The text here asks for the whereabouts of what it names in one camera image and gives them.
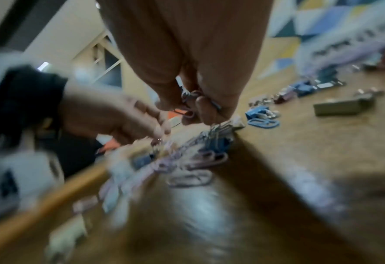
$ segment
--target person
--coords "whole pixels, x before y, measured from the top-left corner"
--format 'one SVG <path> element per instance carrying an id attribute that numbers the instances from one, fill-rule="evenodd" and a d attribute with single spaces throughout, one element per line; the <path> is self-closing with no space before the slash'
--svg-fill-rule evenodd
<path id="1" fill-rule="evenodd" d="M 0 135 L 17 137 L 50 119 L 52 129 L 88 138 L 107 134 L 127 145 L 169 134 L 166 115 L 121 91 L 42 73 L 20 53 L 0 53 Z"/>
<path id="2" fill-rule="evenodd" d="M 183 124 L 228 120 L 253 72 L 273 0 L 97 0 L 113 41 L 159 96 L 161 110 L 182 108 L 180 76 L 198 113 Z M 218 110 L 214 104 L 221 106 Z"/>

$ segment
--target wooden table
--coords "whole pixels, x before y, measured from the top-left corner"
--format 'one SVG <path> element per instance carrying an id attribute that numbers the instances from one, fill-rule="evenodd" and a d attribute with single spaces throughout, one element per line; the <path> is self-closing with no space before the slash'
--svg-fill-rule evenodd
<path id="1" fill-rule="evenodd" d="M 213 184 L 170 189 L 157 177 L 119 231 L 108 230 L 99 206 L 86 213 L 94 229 L 71 263 L 385 263 L 385 96 L 351 117 L 315 117 L 312 106 L 358 88 L 385 90 L 385 72 L 341 79 L 346 87 L 277 106 L 280 127 L 239 131 Z M 294 80 L 293 69 L 253 79 L 238 113 L 244 117 L 249 98 Z M 182 142 L 202 129 L 177 128 L 173 137 Z M 71 205 L 63 202 L 6 247 L 0 264 L 42 263 L 47 235 Z"/>

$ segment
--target hand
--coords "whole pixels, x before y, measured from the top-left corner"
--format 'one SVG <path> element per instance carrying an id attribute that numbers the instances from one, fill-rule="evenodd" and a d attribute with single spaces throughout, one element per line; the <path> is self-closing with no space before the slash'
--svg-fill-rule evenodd
<path id="1" fill-rule="evenodd" d="M 68 83 L 59 115 L 62 128 L 72 134 L 93 138 L 111 135 L 122 145 L 145 137 L 162 138 L 171 132 L 165 112 L 107 88 Z"/>
<path id="2" fill-rule="evenodd" d="M 182 106 L 175 80 L 204 97 L 187 102 L 196 118 L 228 120 L 251 77 L 273 0 L 97 0 L 115 42 L 135 73 L 159 96 L 156 106 Z M 221 106 L 221 110 L 211 104 Z"/>

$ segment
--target black sleeve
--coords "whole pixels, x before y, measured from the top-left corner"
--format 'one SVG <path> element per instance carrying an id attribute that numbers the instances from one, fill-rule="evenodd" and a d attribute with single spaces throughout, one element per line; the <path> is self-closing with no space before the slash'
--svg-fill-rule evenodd
<path id="1" fill-rule="evenodd" d="M 57 119 L 66 82 L 31 66 L 9 69 L 0 83 L 0 134 L 20 134 L 44 118 Z"/>

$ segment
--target light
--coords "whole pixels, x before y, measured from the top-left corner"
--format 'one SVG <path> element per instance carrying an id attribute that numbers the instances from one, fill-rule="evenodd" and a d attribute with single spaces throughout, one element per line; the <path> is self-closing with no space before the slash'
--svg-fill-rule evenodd
<path id="1" fill-rule="evenodd" d="M 46 68 L 48 65 L 49 65 L 48 62 L 43 62 L 43 64 L 41 64 L 40 67 L 38 67 L 37 69 L 39 71 L 43 71 L 43 69 Z"/>

